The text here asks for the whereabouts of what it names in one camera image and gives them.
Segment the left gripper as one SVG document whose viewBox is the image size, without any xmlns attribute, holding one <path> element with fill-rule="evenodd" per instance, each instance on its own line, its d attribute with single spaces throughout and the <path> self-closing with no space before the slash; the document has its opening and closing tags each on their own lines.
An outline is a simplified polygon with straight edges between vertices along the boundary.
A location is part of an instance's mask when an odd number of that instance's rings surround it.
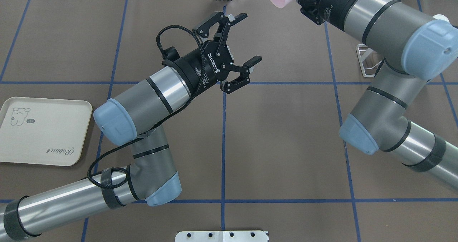
<svg viewBox="0 0 458 242">
<path fill-rule="evenodd" d="M 174 47 L 165 49 L 162 92 L 204 92 L 220 82 L 222 92 L 230 94 L 249 84 L 252 68 L 262 57 L 254 56 L 242 66 L 236 66 L 226 43 L 230 28 L 247 17 L 247 13 L 233 16 L 214 12 L 193 27 L 194 34 L 208 39 L 210 28 L 218 24 L 212 40 L 205 41 L 201 48 L 185 56 L 180 56 Z M 239 76 L 228 81 L 231 71 L 239 73 Z"/>
</svg>

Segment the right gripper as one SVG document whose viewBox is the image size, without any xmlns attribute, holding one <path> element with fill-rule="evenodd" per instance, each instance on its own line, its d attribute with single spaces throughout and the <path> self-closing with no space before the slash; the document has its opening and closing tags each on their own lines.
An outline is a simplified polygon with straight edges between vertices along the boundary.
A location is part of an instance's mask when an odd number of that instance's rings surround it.
<svg viewBox="0 0 458 242">
<path fill-rule="evenodd" d="M 306 16 L 314 24 L 321 25 L 324 22 L 329 22 L 332 25 L 336 25 L 337 22 L 332 22 L 330 17 L 325 17 L 324 6 L 320 6 L 323 0 L 296 0 L 296 3 L 300 5 L 300 12 Z"/>
</svg>

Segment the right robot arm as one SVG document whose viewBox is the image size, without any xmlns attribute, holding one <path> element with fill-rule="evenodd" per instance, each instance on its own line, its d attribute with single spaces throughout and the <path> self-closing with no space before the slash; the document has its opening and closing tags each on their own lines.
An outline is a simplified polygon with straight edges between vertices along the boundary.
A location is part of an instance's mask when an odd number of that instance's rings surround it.
<svg viewBox="0 0 458 242">
<path fill-rule="evenodd" d="M 457 58 L 457 28 L 398 0 L 296 0 L 317 24 L 328 22 L 383 56 L 339 136 L 365 154 L 394 154 L 409 170 L 457 191 L 457 147 L 404 116 L 422 88 Z"/>
</svg>

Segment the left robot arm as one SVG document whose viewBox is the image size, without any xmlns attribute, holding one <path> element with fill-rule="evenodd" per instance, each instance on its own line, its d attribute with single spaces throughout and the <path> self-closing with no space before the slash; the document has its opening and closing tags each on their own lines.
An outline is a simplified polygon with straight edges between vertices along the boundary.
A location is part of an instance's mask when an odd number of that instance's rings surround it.
<svg viewBox="0 0 458 242">
<path fill-rule="evenodd" d="M 262 57 L 237 66 L 227 46 L 230 28 L 245 18 L 215 12 L 193 30 L 163 28 L 156 37 L 163 68 L 94 111 L 116 148 L 98 157 L 84 179 L 1 206 L 1 241 L 36 238 L 140 199 L 154 207 L 177 198 L 181 183 L 162 124 L 217 82 L 227 94 L 249 84 Z"/>
</svg>

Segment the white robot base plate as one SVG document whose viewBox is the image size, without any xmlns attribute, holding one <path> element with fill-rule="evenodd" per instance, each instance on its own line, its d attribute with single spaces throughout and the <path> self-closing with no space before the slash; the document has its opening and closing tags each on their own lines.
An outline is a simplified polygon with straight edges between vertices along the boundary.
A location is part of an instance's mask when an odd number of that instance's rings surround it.
<svg viewBox="0 0 458 242">
<path fill-rule="evenodd" d="M 175 242 L 269 242 L 268 231 L 185 231 L 178 232 Z"/>
</svg>

